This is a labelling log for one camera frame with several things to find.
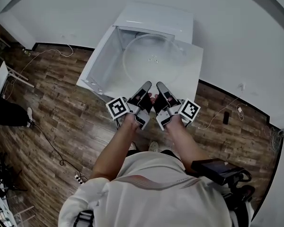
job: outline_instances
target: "white shirt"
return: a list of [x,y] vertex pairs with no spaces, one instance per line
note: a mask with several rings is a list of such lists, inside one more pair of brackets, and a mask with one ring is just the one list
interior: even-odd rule
[[111,182],[96,178],[80,186],[64,203],[58,226],[72,227],[84,210],[93,210],[95,227],[232,226],[219,192],[157,152],[127,157]]

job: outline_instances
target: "small object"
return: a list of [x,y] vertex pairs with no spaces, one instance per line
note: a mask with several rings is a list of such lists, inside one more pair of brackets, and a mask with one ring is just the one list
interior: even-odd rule
[[246,86],[245,83],[240,83],[240,84],[238,85],[238,88],[241,88],[241,91],[244,91],[244,90],[245,90],[245,86]]
[[29,122],[27,122],[27,127],[30,127],[30,125],[34,125],[34,119],[33,119],[33,110],[31,107],[27,108],[27,115],[29,118]]
[[106,108],[108,109],[113,120],[129,112],[129,109],[122,97],[116,98],[107,103]]
[[162,130],[173,115],[180,114],[183,120],[188,121],[188,124],[195,119],[200,110],[199,105],[188,98],[185,101],[178,100],[162,82],[157,83],[157,89],[159,95],[153,107],[157,115],[156,120]]
[[192,122],[197,116],[200,108],[201,107],[199,105],[187,98],[180,108],[179,113],[184,117],[184,119],[188,119]]
[[80,185],[84,184],[83,180],[78,176],[78,174],[75,175],[75,178],[80,183]]
[[25,55],[30,56],[30,52],[29,52],[29,51],[27,51],[27,50],[25,50],[25,49],[22,49],[22,51],[24,52]]
[[243,120],[244,120],[244,112],[243,112],[243,110],[242,110],[241,107],[238,107],[239,105],[245,105],[245,106],[247,106],[247,105],[246,105],[246,104],[238,104],[238,105],[236,106],[236,111],[237,111],[237,114],[238,114],[238,116],[239,116],[239,119],[240,119],[241,121],[243,121]]
[[152,108],[151,98],[148,95],[150,88],[151,82],[147,81],[126,103],[122,97],[107,103],[106,107],[113,120],[126,113],[131,113],[135,115],[135,120],[140,124],[140,128],[144,130],[150,120],[149,113]]
[[159,144],[156,141],[153,141],[149,148],[148,151],[152,151],[152,152],[159,152]]
[[228,124],[228,119],[229,119],[229,112],[225,111],[224,112],[223,123],[224,124]]

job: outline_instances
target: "cable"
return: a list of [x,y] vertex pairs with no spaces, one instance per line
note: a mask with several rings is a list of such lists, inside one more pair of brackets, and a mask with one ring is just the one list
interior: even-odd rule
[[[236,101],[237,99],[239,99],[241,96],[242,96],[242,94],[241,94],[239,97],[237,97],[235,100],[233,100],[230,104],[227,104],[223,109],[227,108],[227,107],[228,107],[229,105],[231,105],[234,101]],[[212,118],[212,120],[210,121],[209,125],[208,125],[206,128],[201,129],[201,128],[198,127],[198,129],[200,129],[200,130],[206,130],[206,129],[208,129],[209,126],[212,124],[213,119],[219,114],[219,112],[217,112],[217,114]]]
[[284,129],[279,130],[276,129],[274,127],[269,128],[267,125],[265,126],[265,128],[269,129],[269,141],[270,141],[270,148],[273,152],[278,152],[280,146],[281,146],[281,142],[282,139],[284,137]]
[[4,95],[6,93],[6,90],[8,89],[8,85],[9,85],[9,81],[6,80],[5,83],[4,83],[3,94],[2,95]]
[[51,147],[52,147],[52,148],[57,152],[57,154],[60,156],[61,161],[59,162],[59,164],[60,164],[61,166],[64,165],[64,162],[70,164],[77,172],[79,172],[80,179],[82,179],[82,178],[84,177],[84,178],[86,179],[86,181],[83,181],[83,182],[84,182],[84,183],[87,182],[87,181],[88,181],[88,178],[87,178],[86,176],[82,175],[81,172],[80,172],[72,163],[70,163],[68,160],[63,159],[63,157],[61,156],[61,154],[59,153],[59,151],[57,151],[56,148],[51,144],[51,142],[50,142],[49,139],[46,137],[46,135],[44,134],[44,132],[42,131],[42,129],[41,129],[38,125],[36,125],[35,122],[30,121],[30,123],[31,123],[32,125],[36,126],[36,127],[42,132],[43,136],[46,138],[46,140],[48,141],[48,143],[51,145]]
[[[71,46],[70,46],[69,44],[68,44],[68,46],[69,46],[70,49],[71,49],[71,54],[70,54],[70,55],[63,55],[59,50],[56,50],[56,49],[50,49],[50,50],[43,51],[43,52],[39,53],[38,55],[36,55],[36,56],[22,69],[22,71],[20,72],[20,75],[22,75],[22,72],[25,70],[25,68],[26,68],[34,59],[36,59],[39,55],[41,55],[41,54],[43,54],[43,53],[45,53],[45,52],[57,51],[57,52],[60,53],[61,56],[64,56],[64,57],[70,57],[70,56],[72,56],[72,55],[74,54],[74,50],[71,48]],[[14,85],[15,85],[16,81],[17,81],[17,78],[16,78],[15,80],[12,80],[12,81],[11,81],[11,85],[13,85],[13,88],[12,88],[12,90],[11,90],[11,92],[10,92],[10,95],[13,93]]]
[[116,123],[117,130],[118,130],[120,128],[120,123],[119,123],[118,119],[115,119],[115,123]]
[[239,105],[244,105],[244,106],[247,106],[246,104],[238,104],[237,106],[236,106],[236,111],[237,111],[237,114],[238,114],[238,116],[239,116],[239,119],[241,120],[241,121],[243,121],[244,120],[244,112],[243,112],[243,110],[239,107],[238,108],[238,106]]

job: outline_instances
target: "white cable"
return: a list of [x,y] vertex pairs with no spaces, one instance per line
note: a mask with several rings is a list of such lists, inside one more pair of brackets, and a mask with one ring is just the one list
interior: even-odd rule
[[265,128],[269,129],[269,141],[270,141],[270,148],[273,152],[278,152],[279,148],[281,146],[282,143],[282,139],[284,137],[284,129],[283,130],[278,130],[274,127],[269,128],[268,126],[265,126]]
[[5,95],[6,90],[8,89],[8,86],[9,86],[9,81],[6,80],[4,83],[4,87],[3,87],[3,95]]
[[238,106],[239,105],[244,105],[244,106],[247,106],[246,104],[238,104],[237,106],[236,106],[236,111],[237,111],[237,114],[238,114],[238,116],[239,116],[239,119],[241,120],[241,121],[243,121],[244,120],[244,112],[243,112],[243,110],[241,109],[241,110],[239,110],[239,108],[238,108]]
[[[227,107],[228,107],[229,105],[231,105],[234,101],[236,101],[237,99],[239,99],[239,98],[242,96],[242,94],[243,94],[243,92],[241,93],[241,95],[240,95],[239,97],[237,97],[237,98],[236,98],[235,100],[233,100],[231,103],[227,104],[223,109],[227,108]],[[208,125],[206,128],[201,129],[201,128],[198,127],[198,129],[200,129],[200,130],[206,130],[206,129],[208,129],[208,127],[212,124],[213,119],[219,114],[219,112],[217,112],[217,114],[212,118],[212,120],[210,121],[209,125]]]
[[[22,69],[22,71],[20,72],[20,75],[22,75],[22,72],[25,70],[25,68],[26,68],[34,59],[36,59],[39,55],[41,55],[41,54],[43,54],[43,53],[45,53],[45,52],[57,51],[57,52],[60,53],[61,56],[64,56],[64,57],[70,57],[70,56],[72,56],[72,55],[74,54],[74,50],[71,48],[71,46],[70,46],[69,44],[68,44],[68,46],[69,46],[70,49],[71,49],[71,54],[70,54],[70,55],[63,55],[59,50],[55,50],[55,49],[50,49],[50,50],[43,51],[43,52],[39,53],[38,55],[36,55],[36,56]],[[12,81],[11,81],[11,85],[13,85],[13,88],[12,88],[12,90],[11,90],[11,92],[10,92],[10,95],[13,93],[14,85],[15,85],[16,81],[17,81],[17,78],[16,78],[15,80],[12,80]]]

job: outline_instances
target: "wooden floor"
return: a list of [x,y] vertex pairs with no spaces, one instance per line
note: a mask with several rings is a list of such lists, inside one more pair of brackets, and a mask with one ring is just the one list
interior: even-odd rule
[[[49,49],[59,49],[64,54],[70,52],[68,47],[39,45],[36,52],[28,57],[20,47],[14,47],[5,54],[5,60],[21,71],[37,52]],[[69,58],[60,56],[57,51],[41,54],[23,73],[35,88],[17,82],[9,98],[9,101],[17,102],[24,108],[32,107],[35,123],[63,157],[87,177],[116,131],[104,102],[76,86],[91,54],[92,51],[82,49],[75,49]],[[221,113],[207,130],[197,129],[205,128],[216,112],[232,100],[199,83],[195,102],[201,110],[194,126],[187,130],[211,157],[227,160],[252,173],[251,184],[256,188],[252,205],[256,208],[270,181],[276,158],[264,134],[266,117],[241,105],[244,121],[240,121],[235,110],[239,103],[236,101],[227,109],[230,113],[228,125],[222,123]],[[140,149],[146,149],[153,140],[172,145],[169,136],[159,129],[154,119],[145,131],[138,133],[135,142]],[[67,164],[59,165],[58,155],[37,128],[0,126],[0,151],[9,154],[8,161],[17,170],[23,170],[19,181],[28,189],[24,193],[26,205],[33,204],[36,214],[36,218],[29,221],[30,226],[57,226],[62,204],[79,186],[74,179],[76,171]]]

